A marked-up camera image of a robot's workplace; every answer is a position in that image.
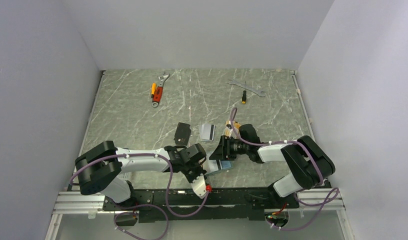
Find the green card holder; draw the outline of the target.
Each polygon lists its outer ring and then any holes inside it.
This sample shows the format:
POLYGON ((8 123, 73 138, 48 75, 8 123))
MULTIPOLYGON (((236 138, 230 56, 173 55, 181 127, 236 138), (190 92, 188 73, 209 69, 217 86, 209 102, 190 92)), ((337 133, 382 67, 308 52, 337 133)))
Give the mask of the green card holder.
POLYGON ((229 160, 206 160, 203 165, 206 175, 214 175, 223 171, 228 171, 234 168, 233 163, 229 160))

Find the black VIP card stack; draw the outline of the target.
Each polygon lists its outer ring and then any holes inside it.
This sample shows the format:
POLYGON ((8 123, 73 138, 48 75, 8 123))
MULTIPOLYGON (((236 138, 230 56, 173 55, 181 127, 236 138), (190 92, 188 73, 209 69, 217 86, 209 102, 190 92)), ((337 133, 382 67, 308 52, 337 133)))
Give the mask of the black VIP card stack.
POLYGON ((179 146, 187 146, 191 136, 191 125, 188 123, 179 122, 174 134, 174 142, 179 146))

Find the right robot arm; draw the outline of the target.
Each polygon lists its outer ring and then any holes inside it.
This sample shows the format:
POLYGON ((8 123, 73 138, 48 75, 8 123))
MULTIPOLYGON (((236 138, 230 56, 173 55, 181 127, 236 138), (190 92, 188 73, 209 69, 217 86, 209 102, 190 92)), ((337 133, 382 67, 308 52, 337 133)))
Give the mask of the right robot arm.
POLYGON ((308 135, 274 144, 262 142, 252 124, 240 125, 237 133, 237 137, 222 135, 209 160, 233 161, 238 155, 247 155, 257 164, 284 161, 289 173, 268 188, 267 200, 274 208, 281 207, 291 194, 316 187, 336 171, 332 160, 308 135))

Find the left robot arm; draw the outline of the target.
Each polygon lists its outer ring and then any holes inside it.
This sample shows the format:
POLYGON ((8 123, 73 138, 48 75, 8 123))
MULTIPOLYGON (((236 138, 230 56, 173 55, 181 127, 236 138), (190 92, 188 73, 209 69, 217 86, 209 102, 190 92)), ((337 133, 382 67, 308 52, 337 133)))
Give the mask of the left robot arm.
POLYGON ((76 172, 70 178, 77 179, 84 196, 103 194, 116 202, 123 210, 136 203, 132 184, 119 179, 120 174, 153 171, 182 173, 193 192, 201 199, 209 192, 206 171, 201 165, 207 154, 201 144, 165 146, 155 150, 132 150, 116 147, 111 140, 103 141, 75 161, 76 172))

